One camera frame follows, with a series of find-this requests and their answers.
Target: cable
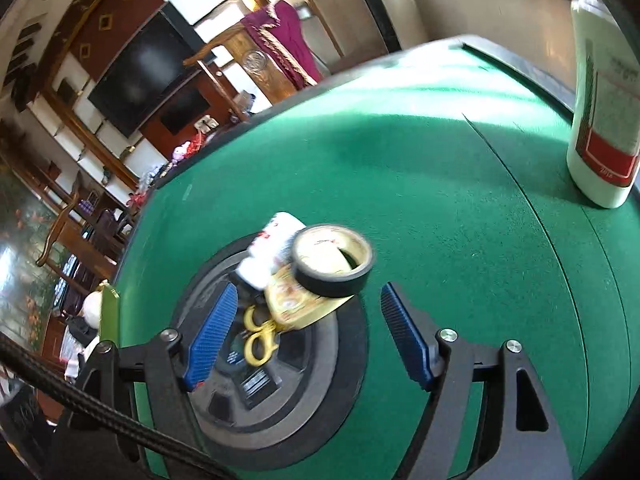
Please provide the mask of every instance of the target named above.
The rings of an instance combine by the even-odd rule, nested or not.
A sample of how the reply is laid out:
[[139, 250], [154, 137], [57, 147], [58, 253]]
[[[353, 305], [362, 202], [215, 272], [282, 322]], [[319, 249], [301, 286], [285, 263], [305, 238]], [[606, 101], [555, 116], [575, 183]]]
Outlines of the cable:
[[215, 480], [238, 480], [229, 469], [201, 451], [153, 430], [114, 410], [62, 380], [20, 345], [0, 332], [0, 362], [23, 380], [74, 412], [84, 413], [108, 430], [178, 462], [209, 474]]

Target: metal screw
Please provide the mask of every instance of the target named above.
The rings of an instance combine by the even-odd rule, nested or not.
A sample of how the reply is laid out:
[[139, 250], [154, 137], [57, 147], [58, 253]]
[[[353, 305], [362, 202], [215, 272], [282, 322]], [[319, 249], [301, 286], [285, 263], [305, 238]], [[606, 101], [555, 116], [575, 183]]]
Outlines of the metal screw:
[[446, 342], [453, 343], [458, 339], [458, 332], [452, 328], [443, 328], [440, 330], [440, 337]]
[[509, 339], [507, 341], [507, 350], [509, 352], [513, 352], [514, 354], [519, 354], [520, 352], [522, 352], [522, 345], [515, 339]]
[[107, 352], [111, 351], [112, 348], [113, 348], [113, 343], [111, 341], [100, 341], [95, 346], [95, 350], [99, 354], [106, 354]]
[[175, 328], [165, 328], [160, 333], [160, 339], [167, 343], [178, 339], [178, 331]]

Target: scissors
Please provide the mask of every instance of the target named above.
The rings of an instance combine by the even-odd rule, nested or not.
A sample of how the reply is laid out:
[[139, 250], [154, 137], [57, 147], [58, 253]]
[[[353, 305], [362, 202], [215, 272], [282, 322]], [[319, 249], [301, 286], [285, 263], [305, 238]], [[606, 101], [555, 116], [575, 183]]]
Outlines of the scissors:
[[[255, 305], [247, 307], [244, 311], [244, 317], [242, 318], [244, 320], [244, 327], [249, 332], [253, 332], [244, 343], [244, 358], [251, 366], [258, 367], [271, 359], [271, 355], [273, 355], [273, 352], [278, 348], [275, 340], [277, 325], [273, 319], [268, 319], [260, 326], [256, 326], [254, 323], [254, 310]], [[258, 338], [264, 348], [262, 359], [258, 359], [254, 355], [254, 341]]]

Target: roll of tape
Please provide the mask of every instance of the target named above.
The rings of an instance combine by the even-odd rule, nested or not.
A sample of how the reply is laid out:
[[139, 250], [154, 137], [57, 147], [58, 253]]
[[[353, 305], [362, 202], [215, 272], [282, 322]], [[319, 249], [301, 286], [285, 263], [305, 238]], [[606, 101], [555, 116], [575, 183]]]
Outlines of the roll of tape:
[[[314, 252], [321, 244], [332, 243], [351, 259], [350, 270], [322, 268]], [[296, 234], [291, 247], [292, 270], [306, 290], [326, 298], [346, 298], [358, 294], [367, 283], [375, 261], [371, 244], [360, 233], [347, 227], [318, 224]]]

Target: ribbed blue pad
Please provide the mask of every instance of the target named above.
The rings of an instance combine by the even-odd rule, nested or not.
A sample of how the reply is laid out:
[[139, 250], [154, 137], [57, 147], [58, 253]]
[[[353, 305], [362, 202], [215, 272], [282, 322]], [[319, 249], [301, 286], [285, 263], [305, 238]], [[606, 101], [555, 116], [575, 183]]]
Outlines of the ribbed blue pad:
[[187, 370], [183, 377], [187, 391], [192, 392], [198, 383], [209, 377], [237, 311], [238, 291], [229, 283], [187, 350]]
[[382, 287], [380, 305], [409, 378], [423, 390], [430, 390], [433, 373], [429, 365], [429, 347], [389, 283]]

